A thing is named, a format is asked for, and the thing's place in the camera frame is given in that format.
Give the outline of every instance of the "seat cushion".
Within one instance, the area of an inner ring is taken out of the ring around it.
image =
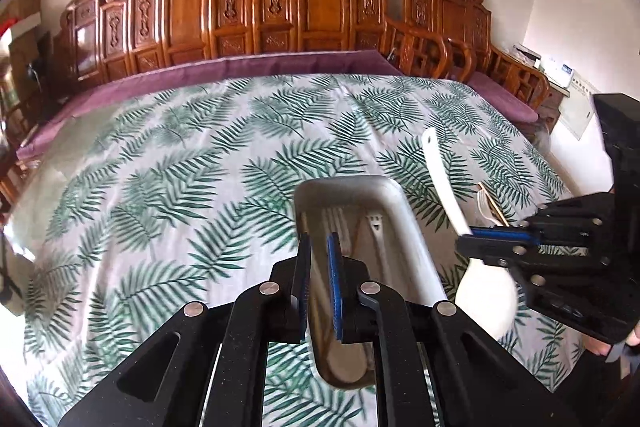
[[[451,77],[455,79],[461,71],[461,68],[452,68]],[[511,123],[534,123],[538,120],[538,114],[532,108],[484,73],[474,71],[466,85],[493,105]]]

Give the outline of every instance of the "blue gripper pad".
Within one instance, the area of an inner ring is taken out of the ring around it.
[[[336,338],[342,341],[342,295],[340,291],[342,251],[337,233],[333,232],[326,238],[326,251],[329,256],[329,290],[331,291],[331,302],[334,305],[334,331]]]

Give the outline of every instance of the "silver screw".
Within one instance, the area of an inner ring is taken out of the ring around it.
[[[450,301],[439,302],[436,308],[440,315],[444,315],[445,317],[450,317],[451,315],[455,315],[458,311],[456,305]]]
[[[200,302],[190,302],[182,311],[187,317],[197,317],[204,311],[204,306]]]
[[[544,286],[546,279],[542,275],[534,274],[531,276],[531,283],[536,286]]]
[[[380,284],[373,281],[367,281],[360,285],[360,289],[362,293],[366,293],[367,295],[375,295],[380,291]]]
[[[273,295],[274,293],[278,293],[278,291],[280,291],[280,286],[276,282],[267,281],[260,284],[260,293],[262,295]]]

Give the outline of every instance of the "calendar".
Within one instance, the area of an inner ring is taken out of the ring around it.
[[[567,90],[569,96],[560,104],[560,121],[579,140],[593,118],[591,95],[598,90],[578,73],[574,73]]]

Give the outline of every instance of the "wooden backrest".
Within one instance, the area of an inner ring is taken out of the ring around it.
[[[486,71],[490,55],[491,12],[484,0],[404,0],[404,22],[467,42],[476,52],[478,70]]]
[[[82,90],[208,58],[382,50],[387,0],[73,0],[51,70]]]

